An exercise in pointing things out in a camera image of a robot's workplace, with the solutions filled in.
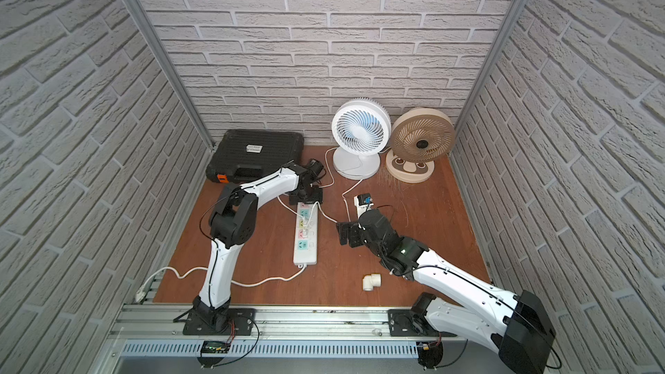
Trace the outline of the white multicolour power strip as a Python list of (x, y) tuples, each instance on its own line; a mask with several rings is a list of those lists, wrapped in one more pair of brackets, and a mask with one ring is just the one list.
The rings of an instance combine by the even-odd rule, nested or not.
[(294, 237), (294, 265), (313, 266), (318, 259), (318, 209), (316, 204), (299, 203)]

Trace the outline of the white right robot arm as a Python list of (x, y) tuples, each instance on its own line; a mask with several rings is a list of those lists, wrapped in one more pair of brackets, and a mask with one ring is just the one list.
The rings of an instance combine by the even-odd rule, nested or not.
[(379, 210), (336, 228), (341, 244), (365, 246), (392, 275), (442, 294), (422, 294), (412, 307), (421, 327), (485, 346), (515, 373), (542, 373), (549, 367), (556, 332), (536, 294), (515, 294), (457, 268), (424, 243), (399, 235)]

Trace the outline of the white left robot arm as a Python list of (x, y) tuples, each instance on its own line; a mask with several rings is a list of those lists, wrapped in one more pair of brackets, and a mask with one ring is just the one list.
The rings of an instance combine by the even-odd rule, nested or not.
[(192, 302), (193, 313), (208, 327), (219, 332), (227, 325), (232, 276), (242, 246), (255, 232), (257, 211), (282, 194), (296, 202), (320, 201), (318, 181), (323, 170), (316, 159), (305, 166), (291, 161), (264, 178), (225, 185), (209, 219), (211, 258), (206, 278)]

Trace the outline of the white pvc elbow fitting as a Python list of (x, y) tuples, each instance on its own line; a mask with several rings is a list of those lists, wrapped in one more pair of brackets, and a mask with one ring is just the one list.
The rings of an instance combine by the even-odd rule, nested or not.
[(365, 292), (372, 292), (374, 289), (382, 286), (382, 277), (380, 274), (366, 275), (362, 279), (362, 289)]

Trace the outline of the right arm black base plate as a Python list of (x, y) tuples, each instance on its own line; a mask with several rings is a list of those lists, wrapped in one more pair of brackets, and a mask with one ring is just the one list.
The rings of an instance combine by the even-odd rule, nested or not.
[(438, 337), (424, 316), (410, 309), (389, 309), (387, 311), (388, 327), (391, 337)]

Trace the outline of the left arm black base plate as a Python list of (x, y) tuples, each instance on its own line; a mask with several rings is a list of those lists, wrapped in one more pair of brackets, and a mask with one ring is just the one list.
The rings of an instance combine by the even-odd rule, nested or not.
[(254, 308), (223, 309), (221, 313), (204, 315), (203, 312), (190, 310), (183, 328), (185, 336), (249, 336), (254, 332)]

